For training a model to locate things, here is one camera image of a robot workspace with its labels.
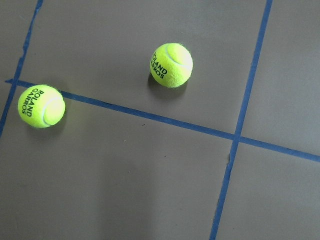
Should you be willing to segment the yellow tennis ball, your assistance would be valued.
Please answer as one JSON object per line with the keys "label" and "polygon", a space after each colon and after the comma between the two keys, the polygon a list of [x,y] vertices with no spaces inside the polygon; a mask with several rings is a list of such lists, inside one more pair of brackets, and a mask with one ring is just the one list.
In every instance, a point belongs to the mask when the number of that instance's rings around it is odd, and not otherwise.
{"label": "yellow tennis ball", "polygon": [[64,116],[66,104],[55,88],[40,84],[27,88],[19,97],[17,110],[20,118],[35,128],[48,128]]}
{"label": "yellow tennis ball", "polygon": [[177,88],[191,77],[193,59],[180,43],[165,43],[152,54],[149,68],[152,77],[160,85]]}

